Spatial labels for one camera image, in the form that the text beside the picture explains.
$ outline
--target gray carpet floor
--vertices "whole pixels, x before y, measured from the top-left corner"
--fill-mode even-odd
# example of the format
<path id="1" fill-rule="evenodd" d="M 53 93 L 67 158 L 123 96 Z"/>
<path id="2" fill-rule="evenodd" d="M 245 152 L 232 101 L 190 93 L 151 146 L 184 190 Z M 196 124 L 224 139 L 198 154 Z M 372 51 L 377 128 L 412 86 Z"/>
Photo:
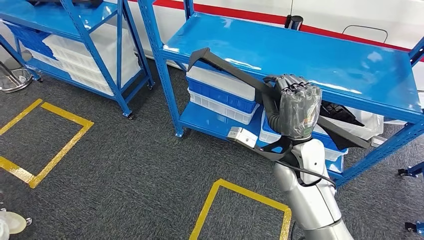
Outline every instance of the gray carpet floor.
<path id="1" fill-rule="evenodd" d="M 0 168 L 0 208 L 33 218 L 11 239 L 187 239 L 218 179 L 286 202 L 266 159 L 194 130 L 174 136 L 154 62 L 149 64 L 157 85 L 151 91 L 144 87 L 130 102 L 134 120 L 121 116 L 114 101 L 48 77 L 0 94 L 0 126 L 36 99 L 94 122 L 35 189 Z M 182 71 L 169 70 L 182 111 L 189 100 L 187 82 Z M 0 136 L 0 156 L 37 174 L 79 129 L 38 107 Z M 383 135 L 399 129 L 386 126 Z M 423 147 L 421 136 L 338 190 L 355 239 L 420 239 L 403 225 L 424 220 L 424 178 L 396 173 L 424 161 Z M 350 149 L 346 165 L 364 154 Z M 199 238 L 278 239 L 283 214 L 220 188 Z M 295 239 L 302 236 L 298 228 L 294 233 Z"/>

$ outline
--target metal bracket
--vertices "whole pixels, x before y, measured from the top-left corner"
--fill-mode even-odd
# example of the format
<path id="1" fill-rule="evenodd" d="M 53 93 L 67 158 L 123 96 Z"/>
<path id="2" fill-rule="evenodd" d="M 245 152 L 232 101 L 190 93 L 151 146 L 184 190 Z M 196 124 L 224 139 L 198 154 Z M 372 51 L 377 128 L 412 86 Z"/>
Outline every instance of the metal bracket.
<path id="1" fill-rule="evenodd" d="M 410 62 L 412 67 L 417 64 L 421 57 L 424 55 L 424 37 L 415 45 L 415 47 L 409 52 Z"/>

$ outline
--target black object on shelf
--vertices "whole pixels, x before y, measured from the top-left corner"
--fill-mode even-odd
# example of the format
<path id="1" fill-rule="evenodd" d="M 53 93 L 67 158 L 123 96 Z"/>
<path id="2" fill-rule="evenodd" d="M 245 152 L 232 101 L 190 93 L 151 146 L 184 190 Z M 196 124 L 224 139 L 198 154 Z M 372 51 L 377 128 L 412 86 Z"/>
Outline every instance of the black object on shelf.
<path id="1" fill-rule="evenodd" d="M 364 124 L 356 120 L 355 115 L 353 115 L 345 106 L 329 101 L 322 100 L 319 115 L 361 127 L 364 126 Z"/>
<path id="2" fill-rule="evenodd" d="M 27 0 L 32 5 L 37 5 L 39 3 L 57 3 L 61 4 L 61 0 Z M 103 0 L 72 0 L 74 4 L 90 4 L 92 7 L 97 8 Z"/>
<path id="3" fill-rule="evenodd" d="M 304 22 L 304 18 L 298 15 L 292 16 L 287 15 L 284 23 L 284 27 L 286 29 L 292 29 L 299 31 L 301 29 L 302 23 Z"/>

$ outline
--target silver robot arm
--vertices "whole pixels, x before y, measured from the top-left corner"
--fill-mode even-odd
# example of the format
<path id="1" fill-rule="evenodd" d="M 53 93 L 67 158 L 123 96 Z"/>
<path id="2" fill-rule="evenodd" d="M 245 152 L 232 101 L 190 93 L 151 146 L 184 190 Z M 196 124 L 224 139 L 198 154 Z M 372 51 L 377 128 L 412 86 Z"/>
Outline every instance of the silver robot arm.
<path id="1" fill-rule="evenodd" d="M 227 138 L 275 162 L 274 175 L 287 196 L 288 206 L 303 229 L 306 240 L 353 239 L 342 220 L 334 198 L 335 186 L 331 182 L 304 173 L 300 175 L 300 183 L 292 167 L 285 166 L 283 162 L 279 163 L 278 159 L 283 157 L 281 153 L 264 151 L 264 148 L 256 145 L 258 137 L 244 128 L 232 127 Z M 321 141 L 311 139 L 300 143 L 292 147 L 291 153 L 302 169 L 329 177 Z"/>

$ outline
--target blue plastic crate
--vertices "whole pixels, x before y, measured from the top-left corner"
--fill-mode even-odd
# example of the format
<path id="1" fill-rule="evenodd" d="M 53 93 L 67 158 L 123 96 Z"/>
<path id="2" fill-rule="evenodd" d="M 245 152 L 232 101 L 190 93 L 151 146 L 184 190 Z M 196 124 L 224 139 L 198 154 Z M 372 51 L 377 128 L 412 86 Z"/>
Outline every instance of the blue plastic crate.
<path id="1" fill-rule="evenodd" d="M 190 89 L 190 91 L 213 99 L 244 113 L 251 114 L 256 106 L 255 101 L 246 100 L 242 97 L 207 85 L 190 77 L 186 77 L 186 79 L 188 81 L 188 89 Z"/>
<path id="2" fill-rule="evenodd" d="M 262 123 L 262 129 L 265 132 L 267 132 L 267 133 L 271 133 L 271 134 L 275 134 L 275 135 L 278 135 L 279 134 L 279 133 L 275 132 L 274 130 L 272 130 L 270 128 L 270 126 L 268 125 L 268 120 L 267 120 L 266 114 L 264 116 L 264 121 Z M 337 148 L 336 144 L 334 143 L 334 141 L 331 139 L 331 137 L 328 136 L 328 135 L 326 135 L 326 134 L 322 134 L 322 133 L 313 131 L 312 132 L 312 137 L 314 139 L 320 140 L 324 144 L 324 147 L 326 149 L 333 150 L 333 151 L 336 151 L 336 152 L 340 152 L 341 155 L 345 155 L 345 154 L 348 153 L 348 149 L 347 148 L 346 149 L 343 149 L 343 150 L 339 150 Z"/>
<path id="3" fill-rule="evenodd" d="M 52 50 L 43 42 L 50 35 L 49 33 L 10 22 L 7 22 L 6 26 L 26 48 L 57 60 Z"/>

